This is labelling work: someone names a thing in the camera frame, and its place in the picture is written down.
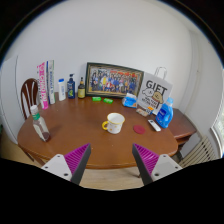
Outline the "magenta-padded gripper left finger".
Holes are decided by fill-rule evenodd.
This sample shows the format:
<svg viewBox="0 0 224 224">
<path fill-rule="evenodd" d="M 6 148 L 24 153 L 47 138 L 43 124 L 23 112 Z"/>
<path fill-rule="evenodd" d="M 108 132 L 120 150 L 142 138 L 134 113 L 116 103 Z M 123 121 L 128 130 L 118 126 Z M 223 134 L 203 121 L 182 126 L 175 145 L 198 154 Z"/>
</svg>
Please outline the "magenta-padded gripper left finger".
<svg viewBox="0 0 224 224">
<path fill-rule="evenodd" d="M 56 154 L 42 169 L 79 185 L 91 154 L 89 143 L 70 151 L 66 155 Z"/>
</svg>

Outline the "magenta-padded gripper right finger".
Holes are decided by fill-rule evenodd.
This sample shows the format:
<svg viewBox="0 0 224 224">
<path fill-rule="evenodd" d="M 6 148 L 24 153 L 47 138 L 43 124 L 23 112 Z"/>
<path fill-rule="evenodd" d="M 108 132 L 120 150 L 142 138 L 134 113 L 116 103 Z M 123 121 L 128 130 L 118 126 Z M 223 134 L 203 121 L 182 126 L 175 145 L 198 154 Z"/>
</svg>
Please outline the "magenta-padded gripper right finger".
<svg viewBox="0 0 224 224">
<path fill-rule="evenodd" d="M 138 144 L 132 146 L 132 154 L 144 185 L 148 185 L 182 169 L 169 155 L 158 155 Z"/>
</svg>

